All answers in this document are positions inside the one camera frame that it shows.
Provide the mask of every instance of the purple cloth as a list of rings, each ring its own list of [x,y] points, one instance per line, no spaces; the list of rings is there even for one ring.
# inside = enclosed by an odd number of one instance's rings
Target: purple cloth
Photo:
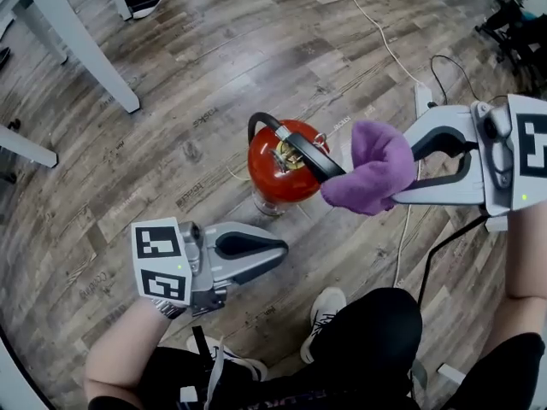
[[[391,196],[416,178],[414,157],[404,135],[386,123],[357,121],[351,131],[355,170],[327,180],[323,198],[334,207],[376,215],[395,205]]]

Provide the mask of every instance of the table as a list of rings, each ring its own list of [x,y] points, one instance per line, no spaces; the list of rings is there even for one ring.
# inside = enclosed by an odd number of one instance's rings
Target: table
[[[27,10],[26,3],[30,2],[34,2],[62,41],[128,113],[140,108],[137,96],[95,43],[68,0],[0,0],[0,20],[13,10],[17,18],[25,22],[44,47],[63,64],[67,60],[67,54],[49,34],[42,21],[32,11]],[[53,167],[57,163],[54,152],[32,143],[4,126],[0,126],[0,146],[47,167]]]

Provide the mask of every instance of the white sneaker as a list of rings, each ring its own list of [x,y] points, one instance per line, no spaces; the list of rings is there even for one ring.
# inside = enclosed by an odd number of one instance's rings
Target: white sneaker
[[[205,342],[207,343],[209,352],[211,353],[211,358],[213,359],[213,361],[215,361],[216,355],[218,354],[219,348],[221,347],[221,343],[218,340],[207,336],[205,336]],[[188,340],[186,340],[186,347],[190,352],[193,352],[194,354],[199,354],[196,338],[194,336],[188,337]],[[239,355],[234,354],[234,352],[226,345],[224,345],[224,360],[233,361],[235,364],[249,369],[252,373],[253,381],[264,381],[268,376],[268,368],[264,363],[258,360],[241,358]]]
[[[329,324],[334,319],[334,316],[346,305],[345,294],[338,287],[327,287],[317,296],[309,316],[311,320],[311,334],[300,348],[300,357],[302,357],[304,363],[310,365],[314,362],[314,358],[309,352],[309,346],[321,332],[323,326]]]

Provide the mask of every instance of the red fire extinguisher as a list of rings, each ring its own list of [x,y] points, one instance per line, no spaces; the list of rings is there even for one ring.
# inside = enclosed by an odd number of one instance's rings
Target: red fire extinguisher
[[[255,135],[259,121],[266,127]],[[282,214],[290,204],[314,195],[321,183],[345,174],[328,156],[325,134],[302,121],[256,113],[249,119],[248,137],[255,204],[265,214]]]

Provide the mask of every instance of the laminate flooring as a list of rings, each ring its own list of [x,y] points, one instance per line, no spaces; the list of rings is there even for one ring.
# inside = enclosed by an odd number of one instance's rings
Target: laminate flooring
[[[357,1],[438,103],[435,53],[457,59],[483,100],[517,90],[494,43],[473,30],[493,0]],[[314,196],[271,218],[256,210],[250,182],[226,168],[247,175],[247,120],[259,110],[325,133],[345,117],[404,131],[415,120],[413,81],[351,0],[165,0],[128,22],[111,0],[70,2],[142,109],[125,113],[72,55],[57,65],[21,23],[8,30],[2,123],[21,119],[21,134],[60,158],[50,170],[11,156],[19,180],[0,195],[0,324],[23,364],[56,406],[84,408],[85,356],[137,296],[129,225],[174,216],[250,223],[291,251],[278,268],[231,288],[224,309],[177,319],[162,344],[183,348],[189,325],[199,324],[273,376],[296,371],[324,287],[341,287],[351,301],[392,284],[406,208],[370,218]],[[439,59],[435,68],[451,103],[473,101],[457,67]],[[343,163],[352,121],[331,136]],[[422,164],[424,176],[455,168],[443,155]],[[428,250],[476,213],[413,207],[398,285],[417,296]],[[438,366],[466,372],[478,356],[503,289],[504,247],[504,235],[479,228],[433,263],[419,353],[433,405],[454,391]]]

